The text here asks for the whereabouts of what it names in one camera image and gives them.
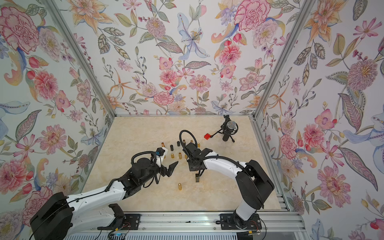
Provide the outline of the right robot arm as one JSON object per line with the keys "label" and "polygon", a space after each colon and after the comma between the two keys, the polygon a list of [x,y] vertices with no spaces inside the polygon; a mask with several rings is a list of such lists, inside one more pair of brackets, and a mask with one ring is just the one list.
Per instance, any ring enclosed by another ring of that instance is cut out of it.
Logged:
{"label": "right robot arm", "polygon": [[243,229],[258,210],[265,208],[275,185],[257,161],[239,162],[211,149],[201,150],[188,130],[180,131],[179,141],[191,172],[201,175],[205,170],[216,171],[236,181],[243,199],[233,213],[233,221],[239,228]]}

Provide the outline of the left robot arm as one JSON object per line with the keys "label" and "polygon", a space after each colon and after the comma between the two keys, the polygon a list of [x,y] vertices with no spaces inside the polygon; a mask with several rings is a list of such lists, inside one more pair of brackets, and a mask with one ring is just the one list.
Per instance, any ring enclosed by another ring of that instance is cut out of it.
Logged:
{"label": "left robot arm", "polygon": [[127,199],[140,191],[146,182],[170,177],[178,165],[162,164],[163,157],[141,158],[121,177],[92,191],[65,196],[52,195],[30,219],[33,231],[30,239],[63,240],[66,236],[92,228],[120,228],[125,214],[118,201]]}

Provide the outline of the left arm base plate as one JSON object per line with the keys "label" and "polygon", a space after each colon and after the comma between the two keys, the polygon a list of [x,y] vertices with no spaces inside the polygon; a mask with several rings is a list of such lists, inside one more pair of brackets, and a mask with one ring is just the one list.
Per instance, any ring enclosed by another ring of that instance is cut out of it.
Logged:
{"label": "left arm base plate", "polygon": [[140,214],[125,214],[122,218],[115,218],[112,223],[108,226],[110,230],[138,230],[141,220]]}

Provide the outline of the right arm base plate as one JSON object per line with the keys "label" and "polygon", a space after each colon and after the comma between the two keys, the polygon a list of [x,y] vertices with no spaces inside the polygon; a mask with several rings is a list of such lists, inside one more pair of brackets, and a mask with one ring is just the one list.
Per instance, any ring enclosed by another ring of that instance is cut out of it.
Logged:
{"label": "right arm base plate", "polygon": [[216,221],[217,225],[220,225],[221,230],[262,230],[262,223],[258,214],[253,213],[251,217],[245,221],[232,214],[220,214],[220,219]]}

